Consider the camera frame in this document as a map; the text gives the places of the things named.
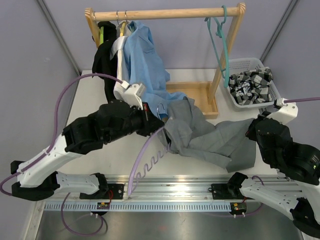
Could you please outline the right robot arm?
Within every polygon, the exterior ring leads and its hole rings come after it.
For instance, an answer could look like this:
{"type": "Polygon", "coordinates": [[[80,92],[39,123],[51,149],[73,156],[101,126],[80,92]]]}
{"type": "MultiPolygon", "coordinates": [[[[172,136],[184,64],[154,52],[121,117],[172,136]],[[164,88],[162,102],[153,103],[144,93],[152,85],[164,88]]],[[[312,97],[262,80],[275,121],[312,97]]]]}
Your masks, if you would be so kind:
{"type": "Polygon", "coordinates": [[[319,238],[320,151],[294,142],[289,128],[268,111],[252,121],[245,135],[257,143],[263,162],[294,180],[304,197],[280,194],[240,172],[227,182],[228,195],[257,200],[288,217],[301,232],[319,238]]]}

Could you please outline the black white checked shirt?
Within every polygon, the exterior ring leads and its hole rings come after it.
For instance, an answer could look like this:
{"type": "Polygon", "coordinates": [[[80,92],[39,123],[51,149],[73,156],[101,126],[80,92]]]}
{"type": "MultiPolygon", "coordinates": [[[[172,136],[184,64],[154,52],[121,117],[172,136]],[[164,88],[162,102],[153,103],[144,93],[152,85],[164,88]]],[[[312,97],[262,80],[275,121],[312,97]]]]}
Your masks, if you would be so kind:
{"type": "Polygon", "coordinates": [[[271,102],[270,86],[273,79],[269,67],[232,74],[229,77],[230,94],[240,106],[271,102]]]}

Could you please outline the grey shirt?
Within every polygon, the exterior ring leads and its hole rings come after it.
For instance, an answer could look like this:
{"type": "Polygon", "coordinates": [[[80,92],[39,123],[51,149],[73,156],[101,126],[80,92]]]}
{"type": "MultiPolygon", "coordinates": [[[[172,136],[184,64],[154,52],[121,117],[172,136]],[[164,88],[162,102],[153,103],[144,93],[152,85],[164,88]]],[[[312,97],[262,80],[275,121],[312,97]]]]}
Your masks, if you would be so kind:
{"type": "Polygon", "coordinates": [[[212,124],[188,97],[172,101],[167,114],[159,139],[171,153],[214,164],[229,173],[254,167],[256,143],[246,137],[253,119],[212,124]]]}

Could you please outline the teal plastic hanger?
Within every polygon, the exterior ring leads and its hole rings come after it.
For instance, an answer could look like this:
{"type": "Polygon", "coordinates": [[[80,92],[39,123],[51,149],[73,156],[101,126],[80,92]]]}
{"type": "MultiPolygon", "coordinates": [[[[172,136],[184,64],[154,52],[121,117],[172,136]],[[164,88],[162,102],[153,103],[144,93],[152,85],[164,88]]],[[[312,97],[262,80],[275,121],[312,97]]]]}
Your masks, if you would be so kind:
{"type": "Polygon", "coordinates": [[[221,77],[223,78],[223,86],[224,88],[229,87],[230,82],[230,64],[229,64],[229,52],[228,52],[228,46],[227,46],[227,39],[225,37],[224,31],[223,31],[223,25],[227,21],[227,7],[225,5],[221,6],[224,13],[223,13],[223,21],[218,21],[216,17],[213,17],[213,20],[216,23],[216,32],[215,35],[221,39],[223,50],[222,53],[224,54],[224,60],[222,60],[221,57],[218,56],[217,47],[214,41],[214,37],[212,34],[212,28],[211,28],[211,17],[206,17],[204,21],[206,22],[207,30],[209,33],[209,37],[211,40],[211,44],[213,46],[213,50],[215,53],[215,57],[218,63],[218,67],[221,73],[221,77]]]}

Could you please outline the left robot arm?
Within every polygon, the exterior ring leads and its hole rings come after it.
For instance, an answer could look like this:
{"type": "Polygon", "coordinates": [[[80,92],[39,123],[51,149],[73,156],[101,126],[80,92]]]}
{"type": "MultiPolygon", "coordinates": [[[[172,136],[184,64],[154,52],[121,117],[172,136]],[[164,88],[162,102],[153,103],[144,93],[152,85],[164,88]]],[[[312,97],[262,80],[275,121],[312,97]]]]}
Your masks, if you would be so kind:
{"type": "Polygon", "coordinates": [[[10,170],[17,181],[11,194],[34,202],[57,193],[78,193],[85,200],[108,199],[110,188],[104,174],[65,174],[58,169],[127,135],[150,136],[164,125],[146,102],[142,108],[122,100],[102,104],[96,112],[67,125],[52,147],[29,161],[13,161],[10,170]]]}

